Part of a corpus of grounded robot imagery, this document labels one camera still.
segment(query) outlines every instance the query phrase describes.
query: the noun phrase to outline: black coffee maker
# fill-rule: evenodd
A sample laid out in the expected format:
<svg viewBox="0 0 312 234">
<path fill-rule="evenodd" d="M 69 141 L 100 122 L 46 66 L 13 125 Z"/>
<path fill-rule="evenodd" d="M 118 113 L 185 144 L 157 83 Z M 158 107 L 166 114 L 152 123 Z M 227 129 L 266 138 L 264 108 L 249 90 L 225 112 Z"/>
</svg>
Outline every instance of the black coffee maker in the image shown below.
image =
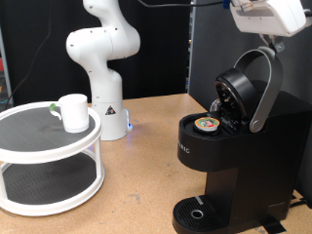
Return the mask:
<svg viewBox="0 0 312 234">
<path fill-rule="evenodd" d="M 265 57 L 268 82 L 250 81 L 246 68 Z M 232 234 L 263 225 L 282 232 L 308 137 L 312 107 L 281 92 L 283 67 L 274 51 L 260 47 L 216 78 L 218 111 L 179 122 L 177 156 L 186 167 L 207 172 L 205 195 L 175 205 L 179 234 Z M 199 131 L 195 120 L 219 120 L 218 133 Z"/>
</svg>

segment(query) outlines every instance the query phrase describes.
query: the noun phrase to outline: wooden table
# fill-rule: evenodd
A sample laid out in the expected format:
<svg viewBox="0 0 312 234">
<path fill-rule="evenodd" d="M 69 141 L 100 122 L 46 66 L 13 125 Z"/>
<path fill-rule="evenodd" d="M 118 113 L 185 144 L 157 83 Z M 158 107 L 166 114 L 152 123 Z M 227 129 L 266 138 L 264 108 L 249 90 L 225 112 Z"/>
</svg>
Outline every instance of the wooden table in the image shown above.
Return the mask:
<svg viewBox="0 0 312 234">
<path fill-rule="evenodd" d="M 98 193 L 74 210 L 43 217 L 0 211 L 0 233 L 175 234 L 175 204 L 204 194 L 206 174 L 177 159 L 178 122 L 205 112 L 189 95 L 125 100 L 134 129 L 101 143 L 105 181 Z M 312 212 L 292 208 L 282 222 L 291 234 L 311 233 Z M 263 227 L 247 234 L 265 234 Z"/>
</svg>

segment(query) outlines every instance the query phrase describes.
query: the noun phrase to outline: power cord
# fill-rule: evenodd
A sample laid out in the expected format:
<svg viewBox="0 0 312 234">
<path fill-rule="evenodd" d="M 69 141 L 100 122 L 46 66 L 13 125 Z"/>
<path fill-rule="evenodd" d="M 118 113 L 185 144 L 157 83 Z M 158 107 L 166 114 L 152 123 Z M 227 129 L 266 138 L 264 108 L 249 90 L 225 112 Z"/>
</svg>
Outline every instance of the power cord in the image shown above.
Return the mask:
<svg viewBox="0 0 312 234">
<path fill-rule="evenodd" d="M 214 2 L 214 3 L 206 3 L 206 4 L 162 4 L 162 5 L 148 5 L 144 3 L 142 0 L 137 0 L 140 4 L 147 8 L 163 8 L 163 7 L 208 7 L 218 4 L 223 4 L 221 2 Z"/>
<path fill-rule="evenodd" d="M 48 35 L 47 35 L 46 38 L 43 40 L 43 42 L 41 43 L 41 45 L 39 46 L 39 48 L 37 49 L 36 54 L 35 54 L 35 56 L 33 57 L 32 62 L 31 62 L 31 64 L 30 64 L 28 73 L 27 73 L 26 76 L 19 82 L 19 84 L 14 88 L 14 90 L 13 90 L 12 93 L 11 93 L 11 95 L 9 96 L 9 98 L 8 98 L 8 100 L 7 100 L 6 107 L 4 108 L 4 110 L 6 110 L 6 109 L 8 108 L 10 99 L 12 98 L 12 96 L 14 95 L 14 93 L 19 89 L 19 87 L 20 87 L 20 86 L 27 80 L 27 78 L 29 77 L 30 72 L 31 72 L 32 67 L 33 67 L 33 63 L 34 63 L 34 61 L 35 61 L 35 59 L 36 59 L 38 53 L 40 52 L 41 48 L 44 46 L 44 44 L 46 43 L 46 41 L 49 39 L 49 37 L 50 37 L 50 35 L 51 35 L 52 1 L 53 1 L 53 0 L 50 1 Z"/>
</svg>

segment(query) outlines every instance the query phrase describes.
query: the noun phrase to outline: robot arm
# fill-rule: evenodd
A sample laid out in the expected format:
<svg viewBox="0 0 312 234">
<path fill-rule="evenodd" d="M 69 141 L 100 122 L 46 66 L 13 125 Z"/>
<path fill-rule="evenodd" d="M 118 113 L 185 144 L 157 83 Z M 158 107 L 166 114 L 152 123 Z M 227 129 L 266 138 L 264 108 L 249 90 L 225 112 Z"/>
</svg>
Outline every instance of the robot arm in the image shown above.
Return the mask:
<svg viewBox="0 0 312 234">
<path fill-rule="evenodd" d="M 85 9 L 101 22 L 101 27 L 83 28 L 69 34 L 66 50 L 87 72 L 92 109 L 100 117 L 102 140 L 123 137 L 132 126 L 123 106 L 122 78 L 107 66 L 108 60 L 124 59 L 138 52 L 137 31 L 123 17 L 118 0 L 84 0 Z"/>
<path fill-rule="evenodd" d="M 283 37 L 312 24 L 311 11 L 303 10 L 300 0 L 231 0 L 229 5 L 240 31 L 259 33 L 277 53 L 285 49 Z"/>
</svg>

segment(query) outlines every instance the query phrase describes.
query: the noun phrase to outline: black wall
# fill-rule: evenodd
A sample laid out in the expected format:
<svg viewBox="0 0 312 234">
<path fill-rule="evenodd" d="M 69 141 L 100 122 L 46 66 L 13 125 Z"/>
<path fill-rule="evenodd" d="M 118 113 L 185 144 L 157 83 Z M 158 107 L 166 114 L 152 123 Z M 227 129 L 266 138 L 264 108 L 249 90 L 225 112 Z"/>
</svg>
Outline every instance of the black wall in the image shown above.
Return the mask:
<svg viewBox="0 0 312 234">
<path fill-rule="evenodd" d="M 119 3 L 141 39 L 138 54 L 108 63 L 123 78 L 124 98 L 184 93 L 189 9 L 147 9 L 137 0 Z M 49 11 L 50 0 L 0 0 L 0 23 L 13 89 L 27 74 L 48 34 Z M 88 75 L 70 59 L 65 41 L 71 31 L 100 26 L 98 18 L 86 12 L 82 0 L 53 0 L 51 23 L 51 36 L 34 61 L 29 78 L 14 95 L 15 105 L 56 100 L 72 93 L 85 94 L 91 101 Z"/>
<path fill-rule="evenodd" d="M 304 9 L 312 9 L 311 0 L 301 0 L 301 3 Z M 282 90 L 312 104 L 312 26 L 294 37 L 284 38 L 284 43 L 286 49 L 278 55 L 285 73 Z M 259 35 L 240 32 L 230 11 L 223 10 L 221 6 L 196 9 L 192 44 L 189 94 L 208 110 L 217 99 L 217 75 L 233 67 L 244 52 L 264 46 Z M 265 61 L 252 64 L 247 75 L 250 79 L 267 80 Z M 296 189 L 312 204 L 312 132 Z"/>
</svg>

